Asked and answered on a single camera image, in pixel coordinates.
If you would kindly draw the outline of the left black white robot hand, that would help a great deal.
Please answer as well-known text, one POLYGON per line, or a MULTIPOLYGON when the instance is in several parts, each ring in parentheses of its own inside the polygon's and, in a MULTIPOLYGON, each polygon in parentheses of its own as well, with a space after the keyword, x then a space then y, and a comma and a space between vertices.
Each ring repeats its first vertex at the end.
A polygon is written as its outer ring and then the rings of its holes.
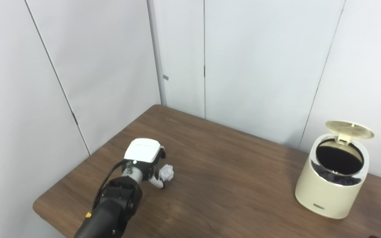
POLYGON ((165 184, 157 169, 160 159, 166 158, 165 148, 154 139, 134 139, 127 148, 122 166, 122 177, 131 177, 138 184, 149 181, 157 188, 164 189, 165 184))

